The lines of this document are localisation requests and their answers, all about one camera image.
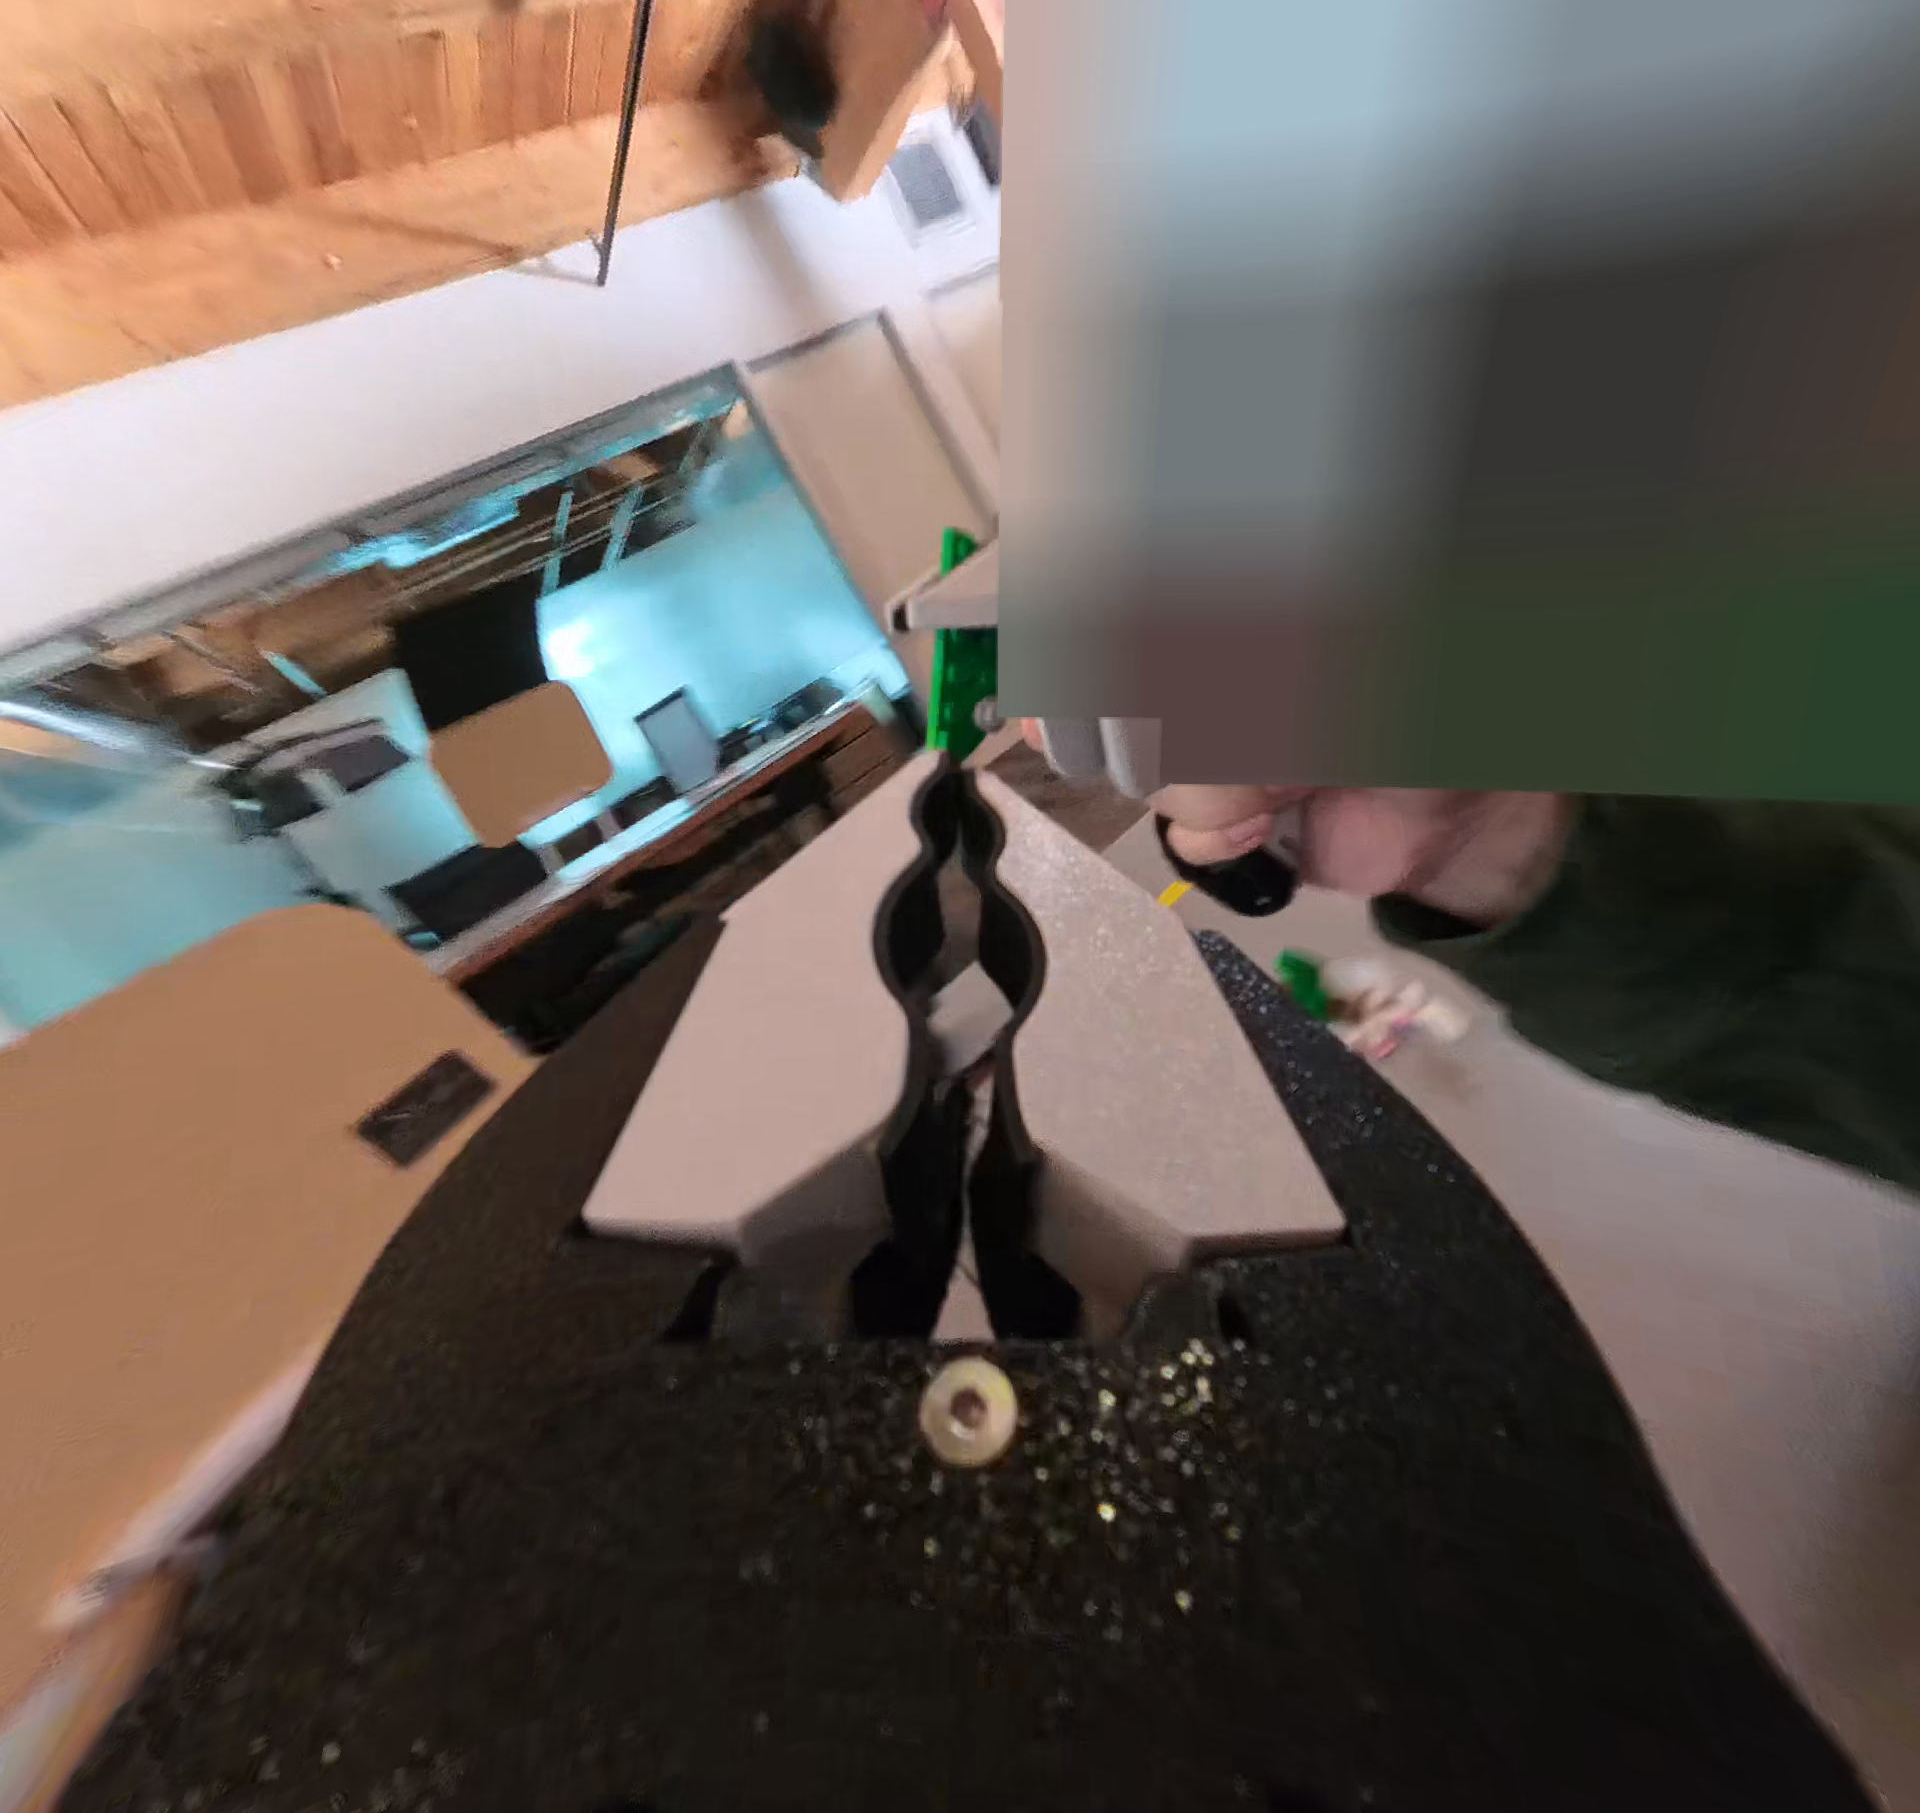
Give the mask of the cardboard box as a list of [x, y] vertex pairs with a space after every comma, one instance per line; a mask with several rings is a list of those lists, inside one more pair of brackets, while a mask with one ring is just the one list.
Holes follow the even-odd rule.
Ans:
[[48, 1807], [347, 1299], [535, 1071], [371, 919], [278, 908], [0, 1057], [7, 1807]]

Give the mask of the wall air vent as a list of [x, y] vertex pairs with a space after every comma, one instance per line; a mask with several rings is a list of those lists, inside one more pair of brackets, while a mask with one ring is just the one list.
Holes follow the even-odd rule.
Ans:
[[947, 167], [947, 139], [913, 130], [882, 167], [882, 192], [913, 248], [947, 244], [971, 225], [971, 196]]

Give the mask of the long wooden desk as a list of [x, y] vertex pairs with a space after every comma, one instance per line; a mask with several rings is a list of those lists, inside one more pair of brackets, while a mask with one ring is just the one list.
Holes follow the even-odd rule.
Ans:
[[862, 701], [837, 701], [820, 723], [720, 771], [699, 795], [672, 799], [639, 816], [635, 824], [622, 824], [579, 864], [549, 872], [535, 893], [514, 895], [451, 941], [438, 941], [431, 952], [423, 952], [429, 970], [445, 984], [464, 984], [504, 963], [514, 948], [562, 924], [579, 900], [597, 900], [635, 872], [699, 850], [720, 830], [720, 822], [742, 810], [749, 795], [769, 790], [793, 771], [820, 771], [829, 758], [862, 748], [865, 738], [890, 742], [895, 727], [879, 723], [879, 710]]

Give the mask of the white cabinet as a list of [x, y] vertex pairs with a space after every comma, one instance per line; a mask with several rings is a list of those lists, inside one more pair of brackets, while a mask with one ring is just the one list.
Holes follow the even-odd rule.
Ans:
[[323, 893], [371, 911], [387, 933], [411, 929], [395, 885], [459, 850], [459, 824], [399, 670], [306, 701], [227, 748], [221, 759]]

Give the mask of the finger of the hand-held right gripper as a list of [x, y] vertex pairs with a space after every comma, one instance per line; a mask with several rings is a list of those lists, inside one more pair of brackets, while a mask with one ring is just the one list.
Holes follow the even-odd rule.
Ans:
[[888, 632], [998, 632], [998, 538], [888, 602]]

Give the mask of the black computer monitor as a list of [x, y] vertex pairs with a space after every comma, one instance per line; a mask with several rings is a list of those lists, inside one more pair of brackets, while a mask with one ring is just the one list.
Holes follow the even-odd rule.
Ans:
[[643, 738], [659, 783], [677, 795], [690, 795], [716, 783], [720, 771], [720, 738], [711, 731], [699, 701], [690, 689], [672, 689], [655, 706], [635, 717], [635, 731]]

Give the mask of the black ceiling lamp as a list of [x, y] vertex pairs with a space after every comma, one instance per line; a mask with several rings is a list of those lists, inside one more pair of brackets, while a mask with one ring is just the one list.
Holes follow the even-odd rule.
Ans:
[[818, 0], [755, 0], [742, 73], [774, 137], [808, 167], [820, 167], [840, 85]]

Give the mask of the green lego plate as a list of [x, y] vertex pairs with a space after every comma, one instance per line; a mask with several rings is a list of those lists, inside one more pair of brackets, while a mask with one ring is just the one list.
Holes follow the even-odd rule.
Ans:
[[[944, 570], [977, 549], [944, 536]], [[932, 632], [927, 748], [957, 765], [998, 731], [998, 632]]]

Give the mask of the person's right hand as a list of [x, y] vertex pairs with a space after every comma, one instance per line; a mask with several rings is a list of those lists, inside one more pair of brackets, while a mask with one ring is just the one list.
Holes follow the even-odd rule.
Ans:
[[1525, 911], [1577, 822], [1562, 790], [1164, 785], [1149, 805], [1178, 868], [1215, 879], [1264, 854], [1293, 885], [1416, 900], [1465, 929]]

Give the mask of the white door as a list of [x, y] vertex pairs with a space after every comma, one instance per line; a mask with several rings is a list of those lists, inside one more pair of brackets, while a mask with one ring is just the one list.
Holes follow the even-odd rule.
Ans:
[[738, 374], [882, 640], [921, 689], [932, 640], [895, 632], [888, 607], [935, 562], [944, 527], [986, 538], [992, 512], [890, 316], [850, 316], [738, 361]]

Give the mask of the beige chair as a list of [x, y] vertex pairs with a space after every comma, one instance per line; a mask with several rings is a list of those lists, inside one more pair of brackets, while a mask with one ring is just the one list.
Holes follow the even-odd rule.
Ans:
[[429, 765], [481, 845], [514, 845], [611, 785], [611, 752], [562, 680], [431, 731]]

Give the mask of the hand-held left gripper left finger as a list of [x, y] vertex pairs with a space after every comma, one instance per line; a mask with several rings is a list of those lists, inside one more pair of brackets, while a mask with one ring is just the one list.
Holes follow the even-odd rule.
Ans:
[[720, 1257], [731, 1315], [932, 1342], [968, 1183], [927, 1025], [957, 799], [952, 759], [913, 758], [726, 911], [579, 1208], [593, 1239]]

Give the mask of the glass partition window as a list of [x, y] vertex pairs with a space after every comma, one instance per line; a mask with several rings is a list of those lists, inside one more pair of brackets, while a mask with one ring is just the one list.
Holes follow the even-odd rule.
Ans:
[[680, 799], [635, 731], [659, 695], [699, 701], [720, 771], [844, 695], [909, 695], [731, 374], [529, 436], [7, 649], [7, 1041], [262, 911], [363, 911], [221, 752], [385, 670], [429, 742], [562, 680], [611, 752], [611, 785], [514, 845], [481, 845], [431, 778], [459, 850], [395, 885], [416, 959]]

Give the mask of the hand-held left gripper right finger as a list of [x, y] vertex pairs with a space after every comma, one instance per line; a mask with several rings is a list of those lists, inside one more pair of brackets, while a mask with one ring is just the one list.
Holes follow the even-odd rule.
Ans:
[[992, 1342], [1109, 1342], [1164, 1279], [1342, 1244], [1199, 939], [992, 771], [964, 778], [957, 836], [957, 1041], [986, 1070], [964, 1257]]

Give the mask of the person's right forearm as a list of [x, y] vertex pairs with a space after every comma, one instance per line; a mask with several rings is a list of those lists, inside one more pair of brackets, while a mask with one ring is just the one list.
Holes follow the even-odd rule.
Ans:
[[1508, 924], [1371, 924], [1593, 1083], [1920, 1183], [1914, 805], [1577, 795]]

